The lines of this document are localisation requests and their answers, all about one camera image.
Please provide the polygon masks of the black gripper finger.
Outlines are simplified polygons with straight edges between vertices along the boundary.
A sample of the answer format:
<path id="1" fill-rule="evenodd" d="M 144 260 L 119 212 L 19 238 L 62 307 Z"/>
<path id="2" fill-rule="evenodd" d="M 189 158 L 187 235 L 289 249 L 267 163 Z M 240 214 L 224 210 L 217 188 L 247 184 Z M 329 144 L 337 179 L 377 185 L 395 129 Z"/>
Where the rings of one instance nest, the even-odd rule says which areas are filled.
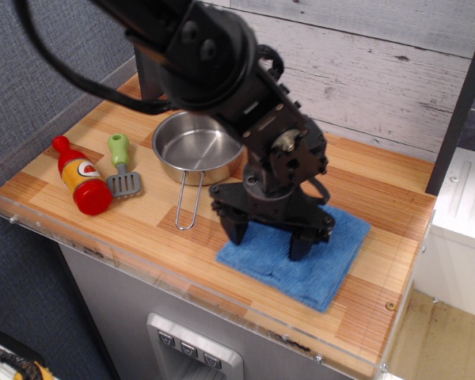
<path id="1" fill-rule="evenodd" d="M 314 237 L 308 234 L 292 234 L 289 257 L 291 260 L 303 260 L 314 244 Z"/>
<path id="2" fill-rule="evenodd" d="M 249 216 L 231 211 L 221 211 L 220 221 L 228 238 L 234 244 L 241 244 L 249 224 Z"/>

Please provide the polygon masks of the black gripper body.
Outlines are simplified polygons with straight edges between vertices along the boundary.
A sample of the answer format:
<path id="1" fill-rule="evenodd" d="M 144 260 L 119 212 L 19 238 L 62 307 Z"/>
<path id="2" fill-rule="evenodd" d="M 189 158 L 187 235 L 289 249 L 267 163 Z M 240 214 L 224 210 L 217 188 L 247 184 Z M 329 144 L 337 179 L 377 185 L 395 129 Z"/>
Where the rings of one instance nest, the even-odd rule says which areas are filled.
<path id="1" fill-rule="evenodd" d="M 214 184 L 210 187 L 211 206 L 221 211 L 247 214 L 249 222 L 258 222 L 292 234 L 308 234 L 313 242 L 327 242 L 335 219 L 320 208 L 321 201 L 305 194 L 299 186 L 278 188 L 272 193 L 262 189 L 263 177 L 245 165 L 243 181 Z"/>

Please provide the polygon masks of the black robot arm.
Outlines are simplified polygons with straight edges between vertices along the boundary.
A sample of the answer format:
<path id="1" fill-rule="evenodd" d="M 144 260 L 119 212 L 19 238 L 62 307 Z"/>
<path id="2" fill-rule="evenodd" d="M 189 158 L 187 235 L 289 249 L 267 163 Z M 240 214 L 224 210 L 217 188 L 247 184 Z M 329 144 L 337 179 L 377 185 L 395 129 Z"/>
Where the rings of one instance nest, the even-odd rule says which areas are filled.
<path id="1" fill-rule="evenodd" d="M 177 107 L 213 118 L 246 147 L 242 182 L 210 190 L 229 239 L 240 243 L 251 221 L 287 230 L 292 260 L 328 241 L 335 221 L 321 207 L 329 194 L 315 199 L 301 190 L 325 173 L 327 142 L 261 66 L 251 28 L 198 1 L 102 1 L 100 7 L 158 64 L 161 87 Z"/>

